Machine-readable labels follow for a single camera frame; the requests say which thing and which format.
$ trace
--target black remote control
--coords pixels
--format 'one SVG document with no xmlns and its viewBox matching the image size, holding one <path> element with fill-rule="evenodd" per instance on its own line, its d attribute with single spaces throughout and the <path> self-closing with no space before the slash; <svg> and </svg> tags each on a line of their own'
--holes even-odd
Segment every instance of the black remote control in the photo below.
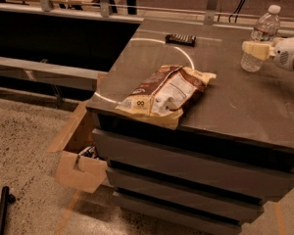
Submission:
<svg viewBox="0 0 294 235">
<path fill-rule="evenodd" d="M 180 35 L 169 34 L 166 35 L 166 43 L 176 43 L 181 45 L 195 46 L 196 36 L 194 35 Z"/>
</svg>

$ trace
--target bottle cap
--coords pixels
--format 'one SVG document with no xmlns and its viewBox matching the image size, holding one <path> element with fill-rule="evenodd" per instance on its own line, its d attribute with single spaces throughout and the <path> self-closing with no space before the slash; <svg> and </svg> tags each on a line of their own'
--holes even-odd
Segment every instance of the bottle cap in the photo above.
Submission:
<svg viewBox="0 0 294 235">
<path fill-rule="evenodd" d="M 271 14 L 279 14 L 281 10 L 281 7 L 279 7 L 278 5 L 270 5 L 268 11 Z"/>
</svg>

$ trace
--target open cardboard box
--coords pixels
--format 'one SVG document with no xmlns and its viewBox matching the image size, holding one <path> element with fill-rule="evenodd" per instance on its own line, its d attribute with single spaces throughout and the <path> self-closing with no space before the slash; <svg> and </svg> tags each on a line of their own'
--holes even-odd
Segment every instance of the open cardboard box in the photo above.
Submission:
<svg viewBox="0 0 294 235">
<path fill-rule="evenodd" d="M 107 163 L 79 156 L 85 147 L 93 144 L 94 129 L 91 113 L 86 110 L 87 101 L 80 103 L 71 117 L 50 144 L 47 152 L 62 151 L 56 172 L 56 181 L 62 185 L 93 193 L 100 184 L 109 185 Z"/>
</svg>

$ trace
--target water bottle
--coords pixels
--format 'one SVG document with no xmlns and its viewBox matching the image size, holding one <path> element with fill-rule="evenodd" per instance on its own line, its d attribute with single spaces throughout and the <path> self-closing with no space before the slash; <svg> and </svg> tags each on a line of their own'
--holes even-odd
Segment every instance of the water bottle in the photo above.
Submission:
<svg viewBox="0 0 294 235">
<path fill-rule="evenodd" d="M 254 25 L 251 33 L 253 41 L 273 41 L 280 27 L 280 18 L 278 16 L 281 8 L 277 5 L 271 5 L 268 11 L 260 17 Z M 241 60 L 241 67 L 245 71 L 256 72 L 263 65 L 263 61 L 254 56 L 244 53 Z"/>
</svg>

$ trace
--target brown snack bag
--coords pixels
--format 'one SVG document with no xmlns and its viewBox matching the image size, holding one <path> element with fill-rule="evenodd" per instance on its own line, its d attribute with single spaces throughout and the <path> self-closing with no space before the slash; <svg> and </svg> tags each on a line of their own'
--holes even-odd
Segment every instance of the brown snack bag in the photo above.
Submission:
<svg viewBox="0 0 294 235">
<path fill-rule="evenodd" d="M 202 94 L 213 73 L 184 66 L 161 66 L 117 107 L 119 114 L 176 129 L 191 99 Z"/>
</svg>

